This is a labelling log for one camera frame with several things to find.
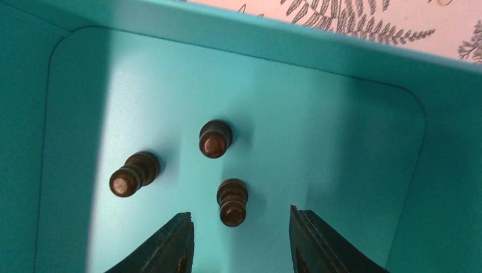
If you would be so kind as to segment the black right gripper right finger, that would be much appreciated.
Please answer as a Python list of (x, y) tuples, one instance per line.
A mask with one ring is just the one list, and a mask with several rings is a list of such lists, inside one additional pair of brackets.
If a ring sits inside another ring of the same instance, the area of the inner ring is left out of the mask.
[(290, 206), (289, 241), (294, 272), (387, 272), (312, 210)]

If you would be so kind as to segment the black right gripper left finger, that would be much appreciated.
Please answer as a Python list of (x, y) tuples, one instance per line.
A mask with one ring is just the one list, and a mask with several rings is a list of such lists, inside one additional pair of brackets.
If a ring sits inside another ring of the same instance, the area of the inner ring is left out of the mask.
[(177, 213), (131, 254), (108, 272), (180, 272), (192, 271), (194, 223), (191, 213)]

